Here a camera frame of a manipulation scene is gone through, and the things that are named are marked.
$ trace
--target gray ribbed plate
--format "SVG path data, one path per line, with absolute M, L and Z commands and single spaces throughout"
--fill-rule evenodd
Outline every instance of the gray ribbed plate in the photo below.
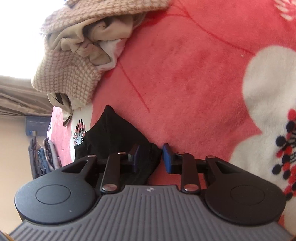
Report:
M 258 227 L 227 223 L 208 211 L 198 196 L 183 194 L 176 186 L 126 186 L 120 193 L 104 195 L 77 221 L 59 226 L 25 221 L 11 236 L 16 241 L 288 241 L 292 237 L 277 223 Z

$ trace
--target black fabric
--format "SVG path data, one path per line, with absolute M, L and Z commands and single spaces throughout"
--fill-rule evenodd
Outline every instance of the black fabric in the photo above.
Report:
M 108 158 L 119 151 L 129 152 L 134 144 L 141 145 L 147 155 L 141 158 L 137 173 L 124 173 L 120 176 L 121 185 L 144 185 L 148 177 L 159 165 L 161 152 L 155 144 L 132 124 L 106 106 L 98 122 L 86 132 L 83 142 L 75 146 L 75 160 L 94 154 L 98 159 Z

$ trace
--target wall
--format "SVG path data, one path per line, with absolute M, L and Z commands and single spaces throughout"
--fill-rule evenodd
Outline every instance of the wall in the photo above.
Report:
M 25 134 L 25 117 L 0 116 L 0 230 L 6 233 L 21 222 L 14 206 L 14 195 L 32 179 L 29 140 Z

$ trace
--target brown curtain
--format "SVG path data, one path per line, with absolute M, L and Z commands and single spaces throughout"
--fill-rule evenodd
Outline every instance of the brown curtain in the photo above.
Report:
M 35 90 L 30 79 L 0 76 L 0 115 L 51 116 L 47 94 Z

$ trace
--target red blanket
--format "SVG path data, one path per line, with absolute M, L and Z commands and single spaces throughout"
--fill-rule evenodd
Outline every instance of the red blanket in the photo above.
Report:
M 93 103 L 51 139 L 62 163 L 105 105 L 151 142 L 196 158 L 216 155 L 277 184 L 281 219 L 296 233 L 296 6 L 289 0 L 174 0 L 149 13 L 127 41 Z M 161 164 L 151 184 L 179 184 Z

